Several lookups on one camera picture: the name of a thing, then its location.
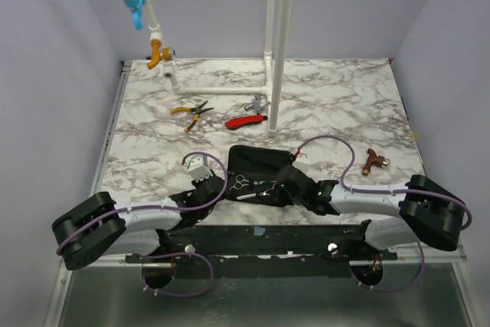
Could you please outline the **silver thinning scissors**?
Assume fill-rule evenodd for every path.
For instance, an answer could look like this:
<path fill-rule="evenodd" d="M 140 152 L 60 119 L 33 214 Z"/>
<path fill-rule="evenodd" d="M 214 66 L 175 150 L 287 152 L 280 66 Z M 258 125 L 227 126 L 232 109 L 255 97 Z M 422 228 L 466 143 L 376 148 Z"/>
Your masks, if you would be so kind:
<path fill-rule="evenodd" d="M 276 189 L 276 186 L 277 186 L 277 183 L 273 183 L 273 185 L 266 190 L 258 191 L 258 192 L 254 192 L 254 193 L 246 194 L 246 195 L 240 195 L 240 196 L 236 197 L 236 200 L 237 201 L 245 201 L 247 199 L 270 196 L 273 193 L 273 191 Z"/>

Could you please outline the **black fabric tool case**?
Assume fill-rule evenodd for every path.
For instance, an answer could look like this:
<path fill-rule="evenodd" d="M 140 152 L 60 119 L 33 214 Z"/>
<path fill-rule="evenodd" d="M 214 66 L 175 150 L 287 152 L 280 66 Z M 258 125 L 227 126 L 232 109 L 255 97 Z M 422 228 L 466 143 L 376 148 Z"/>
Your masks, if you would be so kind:
<path fill-rule="evenodd" d="M 272 185 L 249 186 L 239 191 L 230 190 L 232 180 L 236 175 L 244 175 L 249 180 L 276 180 L 279 170 L 291 165 L 295 156 L 288 151 L 279 149 L 264 149 L 252 146 L 231 146 L 228 152 L 227 175 L 228 186 L 224 197 L 229 201 L 237 201 L 240 195 L 251 194 L 270 188 Z M 252 198 L 244 202 L 248 204 L 262 204 L 271 207 L 285 207 L 275 202 L 275 190 L 270 196 Z"/>

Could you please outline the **silver hair scissors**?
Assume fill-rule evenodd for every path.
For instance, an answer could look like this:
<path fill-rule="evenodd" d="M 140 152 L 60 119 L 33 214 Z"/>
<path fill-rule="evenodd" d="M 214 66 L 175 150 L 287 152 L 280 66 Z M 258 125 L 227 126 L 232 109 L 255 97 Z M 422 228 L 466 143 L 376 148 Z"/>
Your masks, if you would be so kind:
<path fill-rule="evenodd" d="M 236 175 L 232 180 L 230 190 L 241 190 L 249 186 L 275 185 L 275 180 L 249 180 L 244 175 Z"/>

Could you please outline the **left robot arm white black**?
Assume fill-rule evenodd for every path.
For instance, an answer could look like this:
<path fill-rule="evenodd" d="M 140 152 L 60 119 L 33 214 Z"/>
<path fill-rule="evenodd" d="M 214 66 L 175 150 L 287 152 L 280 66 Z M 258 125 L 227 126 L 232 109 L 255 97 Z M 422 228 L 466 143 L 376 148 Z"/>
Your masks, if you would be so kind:
<path fill-rule="evenodd" d="M 105 255 L 145 254 L 163 261 L 170 244 L 163 231 L 193 227 L 224 198 L 228 180 L 213 174 L 193 190 L 143 204 L 117 204 L 107 191 L 92 195 L 51 225 L 56 254 L 68 270 L 79 270 Z"/>

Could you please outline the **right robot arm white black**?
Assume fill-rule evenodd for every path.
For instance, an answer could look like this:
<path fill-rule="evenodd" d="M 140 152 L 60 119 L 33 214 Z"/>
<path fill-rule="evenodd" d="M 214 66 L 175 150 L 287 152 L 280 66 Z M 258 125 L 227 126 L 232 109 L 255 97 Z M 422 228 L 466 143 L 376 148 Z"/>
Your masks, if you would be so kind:
<path fill-rule="evenodd" d="M 352 241 L 354 254 L 367 260 L 379 250 L 422 242 L 442 251 L 454 251 L 471 214 L 459 198 L 424 175 L 412 175 L 394 185 L 352 185 L 342 180 L 314 181 L 288 165 L 276 176 L 275 198 L 280 204 L 297 204 L 325 216 L 378 214 L 365 232 Z"/>

